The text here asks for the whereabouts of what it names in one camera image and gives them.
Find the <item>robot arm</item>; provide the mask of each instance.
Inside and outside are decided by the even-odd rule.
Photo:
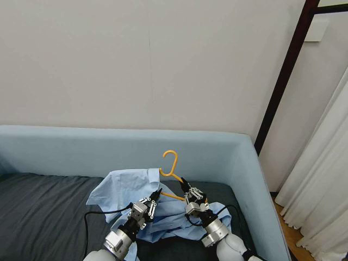
[[[202,227],[207,235],[202,239],[205,247],[217,244],[216,254],[219,261],[261,261],[248,250],[242,239],[232,234],[228,228],[218,219],[218,215],[209,209],[207,195],[194,188],[184,178],[181,178],[181,188],[185,192],[187,218],[189,215],[202,220]]]
[[[136,240],[138,231],[146,224],[153,222],[156,202],[162,189],[153,192],[150,197],[142,198],[133,204],[128,214],[128,220],[120,225],[116,232],[111,231],[105,237],[104,246],[108,250],[92,251],[83,261],[122,261],[128,253],[129,247]]]

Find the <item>bed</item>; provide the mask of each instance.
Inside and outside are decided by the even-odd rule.
[[[279,220],[247,135],[170,130],[0,126],[0,260],[82,260],[90,191],[112,170],[162,167],[179,154],[176,174],[211,202],[233,204],[232,230],[269,260],[290,260]],[[177,182],[163,178],[175,193]],[[110,230],[89,217],[89,252]],[[181,238],[138,241],[144,260],[217,260],[215,249]]]

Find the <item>dark wooden frame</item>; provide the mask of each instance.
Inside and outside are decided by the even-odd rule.
[[[328,14],[348,11],[348,4],[330,5],[327,7],[318,7],[319,0],[306,0],[302,13],[290,42],[287,55],[285,56],[281,71],[279,73],[276,85],[274,87],[271,99],[269,101],[266,113],[261,123],[260,130],[254,144],[255,150],[260,155],[263,143],[267,137],[274,116],[276,115],[279,103],[287,87],[291,73],[293,72],[297,57],[300,54],[303,42],[305,41],[310,24],[316,14]]]

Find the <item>light blue shirt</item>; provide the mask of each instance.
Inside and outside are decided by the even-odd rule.
[[[105,179],[91,192],[87,205],[97,204],[104,211],[113,211],[126,207],[130,202],[136,202],[148,197],[152,192],[162,188],[162,192],[173,192],[159,181],[159,169],[148,170],[118,170],[110,172]],[[206,231],[202,227],[192,226],[185,217],[185,202],[161,195],[154,212],[154,221],[147,223],[144,230],[140,230],[137,238],[151,243],[161,238],[182,237],[191,240],[200,240]],[[224,207],[221,203],[210,203],[210,209],[216,213]],[[122,212],[122,215],[112,225],[115,231],[119,225],[127,221],[130,209]],[[116,214],[106,214],[105,220],[109,223]],[[231,215],[225,209],[219,214],[219,219],[231,230]],[[191,217],[194,223],[199,219]],[[137,247],[131,244],[126,261],[135,261]]]

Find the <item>black cable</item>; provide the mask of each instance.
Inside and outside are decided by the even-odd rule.
[[[240,231],[240,234],[241,234],[241,236],[242,236],[242,241],[243,241],[243,243],[244,243],[246,249],[248,249],[249,251],[251,251],[250,247],[248,247],[248,245],[246,244],[246,242],[245,242],[245,240],[244,240],[245,235],[244,235],[244,230],[242,229],[242,226],[241,226],[241,218],[240,218],[240,215],[239,215],[238,208],[237,208],[236,206],[234,206],[234,205],[229,204],[229,205],[226,205],[226,206],[224,206],[223,208],[221,208],[216,214],[219,215],[224,209],[226,209],[226,208],[228,208],[228,207],[234,208],[235,212],[237,213],[238,223],[239,223],[239,231]],[[252,253],[253,253],[254,256],[258,257],[259,259],[266,261],[265,259],[263,259],[263,258],[260,257],[259,255],[255,254],[253,251],[252,251]]]
[[[186,217],[186,219],[190,222],[191,225],[193,225],[193,226],[195,226],[195,227],[201,227],[201,226],[202,226],[202,224],[198,224],[198,222],[197,222],[197,223],[193,223],[193,222],[190,220],[190,216],[189,216],[188,214],[185,214],[185,217]]]
[[[229,204],[229,205],[226,205],[224,206],[223,208],[221,208],[216,214],[219,215],[224,209],[228,208],[228,207],[232,207],[235,212],[237,213],[237,217],[238,217],[238,224],[239,224],[239,231],[240,231],[240,234],[241,234],[241,237],[242,237],[242,240],[243,240],[243,243],[244,245],[246,246],[247,249],[250,249],[246,244],[245,244],[245,235],[243,233],[243,229],[242,229],[242,226],[241,226],[241,218],[240,218],[240,215],[239,215],[239,211],[238,211],[238,208],[232,204]]]
[[[126,206],[125,208],[119,209],[119,210],[114,210],[114,211],[107,211],[107,212],[103,212],[103,211],[88,211],[84,214],[83,219],[85,221],[85,229],[86,229],[86,244],[85,244],[85,252],[83,255],[83,258],[85,258],[87,256],[87,249],[88,249],[88,224],[87,224],[87,215],[89,214],[114,214],[114,213],[119,213],[122,212],[128,208],[132,208],[133,207],[133,203],[130,203],[128,206]]]

